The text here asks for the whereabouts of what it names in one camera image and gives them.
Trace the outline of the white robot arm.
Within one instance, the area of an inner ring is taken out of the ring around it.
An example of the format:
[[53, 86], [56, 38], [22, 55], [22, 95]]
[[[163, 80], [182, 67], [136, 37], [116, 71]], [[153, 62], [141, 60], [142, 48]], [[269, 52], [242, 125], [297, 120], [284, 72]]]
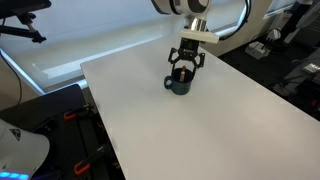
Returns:
[[217, 43], [219, 37], [206, 28], [207, 15], [211, 0], [151, 0], [159, 14], [183, 15], [184, 24], [179, 31], [181, 38], [178, 49], [170, 50], [168, 61], [174, 66], [179, 61], [189, 61], [193, 64], [192, 75], [204, 66], [205, 54], [199, 53], [199, 44]]

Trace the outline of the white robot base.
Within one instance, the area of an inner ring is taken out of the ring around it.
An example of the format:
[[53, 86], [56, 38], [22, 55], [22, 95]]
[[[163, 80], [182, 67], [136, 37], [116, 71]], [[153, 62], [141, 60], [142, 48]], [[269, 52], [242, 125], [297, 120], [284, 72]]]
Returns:
[[0, 180], [31, 180], [44, 163], [50, 142], [0, 120]]

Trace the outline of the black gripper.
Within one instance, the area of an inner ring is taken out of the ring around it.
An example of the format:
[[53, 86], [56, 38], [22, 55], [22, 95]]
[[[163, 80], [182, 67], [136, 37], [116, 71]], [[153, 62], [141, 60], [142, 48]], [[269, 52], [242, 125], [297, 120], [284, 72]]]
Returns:
[[171, 72], [174, 71], [176, 63], [182, 58], [183, 60], [190, 60], [192, 62], [192, 76], [195, 76], [196, 71], [204, 66], [205, 61], [205, 54], [198, 53], [198, 47], [198, 41], [186, 38], [181, 39], [180, 47], [178, 50], [172, 47], [168, 57], [168, 62], [172, 65]]

